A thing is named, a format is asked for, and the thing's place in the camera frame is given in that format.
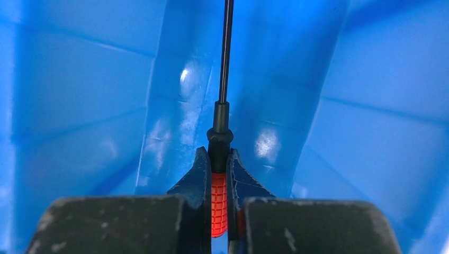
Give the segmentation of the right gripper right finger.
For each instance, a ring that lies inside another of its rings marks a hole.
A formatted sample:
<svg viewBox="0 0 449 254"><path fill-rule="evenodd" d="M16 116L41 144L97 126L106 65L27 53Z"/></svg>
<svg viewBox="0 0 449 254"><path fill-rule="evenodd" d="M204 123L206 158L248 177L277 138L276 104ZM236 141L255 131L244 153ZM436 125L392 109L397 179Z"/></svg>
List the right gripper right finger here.
<svg viewBox="0 0 449 254"><path fill-rule="evenodd" d="M274 196L244 167L227 161L229 253L400 253L384 214L360 200Z"/></svg>

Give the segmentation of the red handled black screwdriver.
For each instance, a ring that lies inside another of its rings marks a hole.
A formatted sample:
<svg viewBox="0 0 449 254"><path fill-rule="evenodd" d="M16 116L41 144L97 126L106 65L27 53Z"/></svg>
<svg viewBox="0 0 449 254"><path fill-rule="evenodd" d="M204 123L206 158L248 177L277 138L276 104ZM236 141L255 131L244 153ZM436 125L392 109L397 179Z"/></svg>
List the red handled black screwdriver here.
<svg viewBox="0 0 449 254"><path fill-rule="evenodd" d="M214 104L213 125L206 133L211 163L211 237L222 236L228 228L226 166L230 144L230 104L227 101L234 1L224 2L223 33L218 100Z"/></svg>

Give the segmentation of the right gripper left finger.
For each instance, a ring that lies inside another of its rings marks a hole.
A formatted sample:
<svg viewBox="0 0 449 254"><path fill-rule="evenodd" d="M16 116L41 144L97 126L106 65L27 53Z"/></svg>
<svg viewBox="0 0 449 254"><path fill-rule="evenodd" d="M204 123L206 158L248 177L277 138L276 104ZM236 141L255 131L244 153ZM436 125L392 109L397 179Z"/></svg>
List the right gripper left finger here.
<svg viewBox="0 0 449 254"><path fill-rule="evenodd" d="M26 248L26 253L210 252L211 166L204 147L165 194L55 200Z"/></svg>

